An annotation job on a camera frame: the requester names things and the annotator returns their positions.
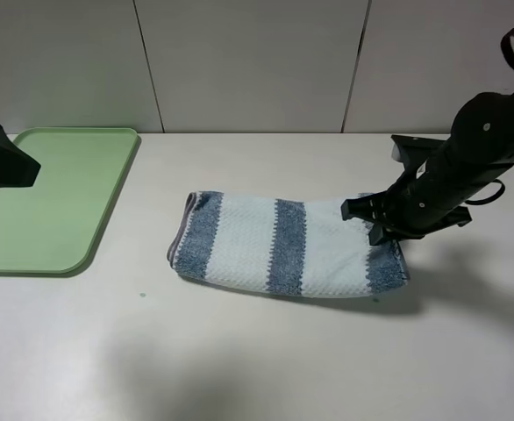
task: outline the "green plastic tray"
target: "green plastic tray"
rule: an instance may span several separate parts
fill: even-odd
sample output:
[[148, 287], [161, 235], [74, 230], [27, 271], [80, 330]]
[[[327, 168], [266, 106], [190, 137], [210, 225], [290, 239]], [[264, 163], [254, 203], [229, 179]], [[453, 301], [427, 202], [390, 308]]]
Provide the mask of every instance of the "green plastic tray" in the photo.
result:
[[0, 189], [0, 275], [72, 275], [95, 251], [138, 134], [40, 128], [14, 143], [41, 169], [33, 187]]

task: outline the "table surface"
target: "table surface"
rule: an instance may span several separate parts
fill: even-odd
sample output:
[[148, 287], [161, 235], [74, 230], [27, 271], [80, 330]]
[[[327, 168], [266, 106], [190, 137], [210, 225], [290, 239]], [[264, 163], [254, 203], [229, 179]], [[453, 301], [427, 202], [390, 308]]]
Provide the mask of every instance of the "table surface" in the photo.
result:
[[88, 270], [0, 277], [0, 420], [514, 420], [514, 168], [474, 222], [403, 243], [407, 287], [295, 301], [178, 278], [186, 196], [383, 190], [389, 135], [141, 137]]

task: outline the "striped towel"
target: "striped towel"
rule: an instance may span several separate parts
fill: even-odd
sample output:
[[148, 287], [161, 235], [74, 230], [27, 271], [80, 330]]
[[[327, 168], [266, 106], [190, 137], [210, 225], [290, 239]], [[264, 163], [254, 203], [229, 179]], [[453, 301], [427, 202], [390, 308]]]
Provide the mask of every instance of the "striped towel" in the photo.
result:
[[398, 243], [369, 245], [370, 223], [343, 221], [343, 201], [191, 193], [168, 261], [191, 279], [285, 296], [346, 298], [403, 286]]

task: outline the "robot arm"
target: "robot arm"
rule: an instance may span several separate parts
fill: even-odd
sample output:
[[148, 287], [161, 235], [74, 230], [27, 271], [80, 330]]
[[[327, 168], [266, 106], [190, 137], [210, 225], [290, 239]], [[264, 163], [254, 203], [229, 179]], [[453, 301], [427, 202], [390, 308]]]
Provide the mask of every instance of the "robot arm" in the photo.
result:
[[[514, 68], [510, 38], [501, 43]], [[370, 244], [388, 239], [422, 239], [426, 234], [471, 221], [467, 204], [486, 204], [504, 192], [497, 180], [514, 166], [514, 93], [482, 93], [466, 103], [453, 121], [450, 139], [392, 136], [404, 171], [388, 190], [347, 199], [342, 217], [373, 223]], [[490, 182], [502, 187], [489, 200], [468, 199]]]

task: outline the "blue stripe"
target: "blue stripe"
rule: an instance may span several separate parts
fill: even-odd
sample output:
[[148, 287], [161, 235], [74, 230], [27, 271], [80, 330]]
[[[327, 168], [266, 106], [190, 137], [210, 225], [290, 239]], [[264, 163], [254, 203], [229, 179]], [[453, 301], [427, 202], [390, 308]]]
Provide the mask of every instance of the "blue stripe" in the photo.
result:
[[[364, 223], [370, 231], [372, 223], [366, 221]], [[392, 240], [370, 247], [366, 278], [372, 294], [399, 288], [407, 283], [409, 276], [397, 241]]]
[[276, 200], [275, 239], [267, 290], [287, 296], [302, 295], [306, 246], [306, 210], [301, 202]]
[[178, 274], [204, 281], [218, 230], [222, 196], [216, 191], [201, 193], [175, 261]]

